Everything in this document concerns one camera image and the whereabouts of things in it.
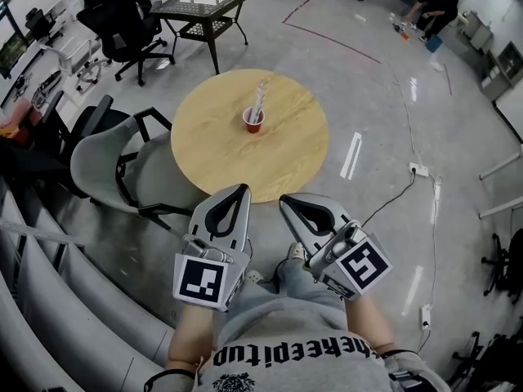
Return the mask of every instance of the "desk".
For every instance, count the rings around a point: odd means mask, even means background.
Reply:
[[[242,112],[270,78],[257,134]],[[289,77],[262,69],[237,69],[197,86],[172,122],[172,152],[186,177],[208,194],[247,183],[253,203],[294,193],[320,169],[329,147],[325,113],[314,96]]]
[[[245,0],[167,0],[160,7],[154,8],[151,13],[164,19],[175,37],[177,33],[171,24],[168,23],[168,20],[189,22],[180,29],[180,37],[193,41],[206,42],[211,52],[216,74],[219,74],[220,70],[218,68],[215,39],[235,23],[244,36],[245,45],[248,45],[247,37],[238,24],[239,13],[244,1]],[[235,7],[238,7],[238,10],[234,18],[224,16]]]

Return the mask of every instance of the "red plastic cup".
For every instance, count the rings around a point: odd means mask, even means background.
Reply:
[[[251,110],[253,110],[253,108],[246,108],[242,113],[242,118],[244,119],[245,125],[247,125],[247,130],[252,134],[255,134],[260,130],[260,127],[262,127],[262,123],[265,120],[265,112],[263,110],[260,112],[257,123],[250,123],[248,117],[251,115]]]

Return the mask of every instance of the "glass-top table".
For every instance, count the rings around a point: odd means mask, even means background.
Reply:
[[[239,13],[244,1],[245,0],[167,0],[159,7],[154,8],[151,13],[164,19],[176,37],[179,35],[181,38],[206,42],[211,52],[216,74],[219,74],[215,39],[224,33],[232,24],[236,24],[244,36],[245,45],[248,45],[247,37],[238,24]],[[234,18],[224,16],[235,7],[238,7],[238,9]],[[181,28],[179,32],[176,32],[168,20],[180,20],[188,22],[188,24]]]

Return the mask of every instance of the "table top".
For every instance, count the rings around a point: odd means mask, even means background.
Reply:
[[[247,132],[242,112],[269,78],[266,118]],[[171,146],[178,166],[201,190],[246,183],[253,203],[294,193],[320,169],[329,147],[325,113],[300,83],[262,69],[237,69],[209,78],[180,104]]]
[[[167,0],[154,9],[157,15],[208,17],[235,0]]]

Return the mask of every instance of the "concrete floor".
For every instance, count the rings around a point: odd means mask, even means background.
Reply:
[[[408,31],[407,42],[394,31],[390,13],[405,10],[399,0],[310,0],[283,24],[305,1],[248,0],[239,21],[249,45],[236,28],[219,37],[221,71],[274,70],[312,91],[329,121],[330,146],[319,173],[302,190],[335,198],[362,222],[409,183],[409,162],[418,161],[411,148],[407,106],[423,164],[433,176],[443,177],[432,334],[421,355],[447,377],[455,367],[450,355],[466,345],[472,332],[480,331],[485,340],[496,332],[510,333],[521,314],[521,304],[515,309],[505,294],[482,294],[490,272],[481,257],[490,255],[494,231],[508,247],[511,213],[478,219],[479,211],[521,195],[522,163],[484,183],[478,179],[481,171],[516,152],[518,142],[481,94],[465,62],[445,46],[431,57],[414,32]],[[163,36],[172,43],[168,29]],[[213,76],[205,45],[179,40],[175,57],[177,64],[164,69],[157,69],[161,61],[149,63],[144,87],[136,83],[136,69],[128,70],[121,82],[106,73],[84,105],[110,94],[116,109],[133,114],[154,106],[172,119],[184,97]],[[449,79],[433,67],[434,60],[447,69]],[[362,135],[362,145],[348,180],[340,171],[355,132]],[[179,236],[88,200],[56,191],[47,194],[48,207],[67,232],[92,240],[87,254],[130,296],[174,325],[172,267],[181,246]],[[418,178],[366,227],[377,234],[394,264],[373,295],[394,325],[399,344],[412,350],[420,338],[419,307],[431,301],[433,211],[432,180]],[[514,229],[523,223],[523,213],[514,212],[512,218]],[[186,230],[187,218],[168,219],[180,233]],[[254,249],[252,267],[272,274],[292,242],[276,203],[253,206],[248,233]],[[409,303],[416,271],[422,277]]]

